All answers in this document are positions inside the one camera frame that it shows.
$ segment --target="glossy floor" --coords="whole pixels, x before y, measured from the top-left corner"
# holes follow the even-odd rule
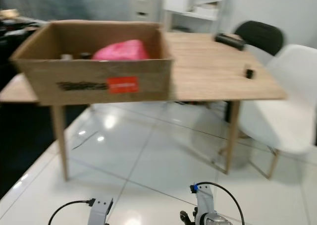
[[[113,197],[110,225],[181,225],[181,210],[192,219],[194,182],[211,181],[238,200],[249,225],[317,224],[317,150],[307,157],[283,154],[272,180],[269,150],[251,139],[236,144],[229,175],[217,151],[226,143],[223,104],[211,110],[176,103],[93,105],[67,129],[70,181],[64,182],[56,143],[26,171],[0,201],[0,225],[44,225],[61,205],[73,200]],[[234,225],[234,202],[212,188],[216,210]],[[90,207],[71,205],[53,224],[86,225]]]

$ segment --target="table top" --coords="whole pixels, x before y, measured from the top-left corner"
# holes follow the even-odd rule
[[[268,100],[286,93],[249,51],[216,43],[210,34],[166,33],[175,59],[170,100]],[[246,66],[254,78],[245,77]],[[1,102],[37,102],[23,74],[15,76],[0,92]]]

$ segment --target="white chair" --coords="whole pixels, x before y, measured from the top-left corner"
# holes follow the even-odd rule
[[[316,139],[317,49],[288,45],[267,69],[286,90],[288,98],[243,102],[240,128],[272,149],[274,157],[268,174],[265,174],[271,178],[279,152],[304,154],[313,148]]]

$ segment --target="red label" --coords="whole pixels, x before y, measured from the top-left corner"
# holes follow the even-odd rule
[[[112,94],[139,91],[138,78],[135,76],[108,78],[106,82]]]

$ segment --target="white drawer unit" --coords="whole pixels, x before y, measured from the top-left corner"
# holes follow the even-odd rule
[[[130,0],[131,21],[160,22],[162,0]]]

